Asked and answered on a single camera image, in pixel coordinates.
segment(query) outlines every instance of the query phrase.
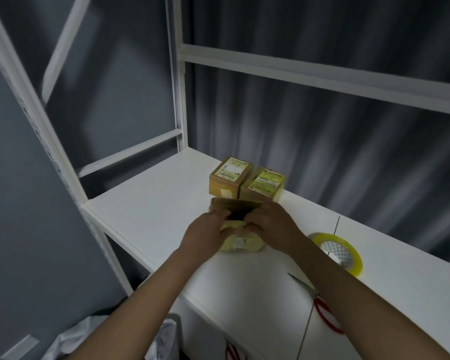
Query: person's right arm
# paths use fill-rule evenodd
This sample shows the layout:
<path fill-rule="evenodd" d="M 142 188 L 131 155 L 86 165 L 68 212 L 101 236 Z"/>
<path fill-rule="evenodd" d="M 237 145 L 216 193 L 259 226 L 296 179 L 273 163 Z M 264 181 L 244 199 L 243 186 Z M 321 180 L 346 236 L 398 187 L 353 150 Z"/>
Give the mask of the person's right arm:
<path fill-rule="evenodd" d="M 308 239 L 278 203 L 264 203 L 245 221 L 248 230 L 294 259 L 362 359 L 450 360 L 435 340 Z"/>

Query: white shelving unit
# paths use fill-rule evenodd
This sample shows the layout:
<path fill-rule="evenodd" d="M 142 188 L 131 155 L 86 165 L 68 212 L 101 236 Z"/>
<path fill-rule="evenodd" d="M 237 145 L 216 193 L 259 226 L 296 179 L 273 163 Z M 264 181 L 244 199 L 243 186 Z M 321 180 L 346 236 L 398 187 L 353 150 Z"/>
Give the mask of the white shelving unit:
<path fill-rule="evenodd" d="M 180 0 L 164 0 L 168 23 L 175 129 L 75 171 L 44 106 L 91 0 L 75 0 L 39 94 L 0 21 L 0 69 L 127 294 L 132 288 L 107 234 L 150 272 L 178 247 L 187 225 L 207 210 L 208 176 L 218 161 L 188 147 L 185 62 L 450 113 L 450 84 L 184 44 Z M 88 199 L 82 178 L 170 139 L 178 153 L 102 195 Z M 361 254 L 359 277 L 450 352 L 450 264 L 285 191 L 281 204 L 306 234 L 337 233 Z M 288 257 L 270 249 L 220 253 L 202 266 L 182 299 L 254 359 L 332 356 L 354 359 L 347 339 L 334 340 L 312 312 L 309 294 L 287 272 Z"/>

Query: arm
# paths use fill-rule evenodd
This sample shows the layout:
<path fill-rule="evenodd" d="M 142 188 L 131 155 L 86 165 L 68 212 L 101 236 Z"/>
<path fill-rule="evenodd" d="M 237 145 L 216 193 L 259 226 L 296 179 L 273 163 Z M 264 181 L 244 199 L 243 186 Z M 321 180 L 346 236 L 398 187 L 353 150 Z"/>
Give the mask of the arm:
<path fill-rule="evenodd" d="M 193 221 L 179 248 L 78 347 L 70 360 L 143 360 L 185 284 L 233 233 L 234 229 L 220 232 L 229 214 L 217 210 Z"/>
<path fill-rule="evenodd" d="M 264 203 L 245 221 L 248 230 L 294 259 L 364 360 L 450 360 L 430 336 L 309 240 L 282 206 Z"/>

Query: hand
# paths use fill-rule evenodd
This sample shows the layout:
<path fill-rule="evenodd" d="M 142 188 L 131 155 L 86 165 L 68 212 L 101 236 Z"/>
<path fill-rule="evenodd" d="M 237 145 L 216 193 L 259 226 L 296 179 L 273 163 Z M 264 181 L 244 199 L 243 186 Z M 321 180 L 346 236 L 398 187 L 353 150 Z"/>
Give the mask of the hand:
<path fill-rule="evenodd" d="M 255 232 L 275 250 L 293 254 L 294 244 L 306 238 L 293 218 L 276 202 L 265 202 L 245 216 L 245 230 Z"/>
<path fill-rule="evenodd" d="M 232 227 L 220 231 L 229 215 L 228 210 L 210 208 L 210 212 L 188 226 L 178 250 L 201 266 L 220 250 L 228 236 L 235 233 L 236 229 Z"/>

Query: trash bag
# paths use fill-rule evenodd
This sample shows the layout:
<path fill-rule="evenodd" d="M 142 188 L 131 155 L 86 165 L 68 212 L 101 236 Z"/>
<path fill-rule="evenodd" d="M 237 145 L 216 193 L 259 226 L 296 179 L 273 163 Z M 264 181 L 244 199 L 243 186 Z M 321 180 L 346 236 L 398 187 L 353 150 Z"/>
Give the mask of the trash bag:
<path fill-rule="evenodd" d="M 57 360 L 71 354 L 108 316 L 90 316 L 59 334 L 48 348 L 42 360 Z M 163 321 L 160 330 L 145 355 L 145 360 L 179 360 L 177 323 L 171 319 Z"/>

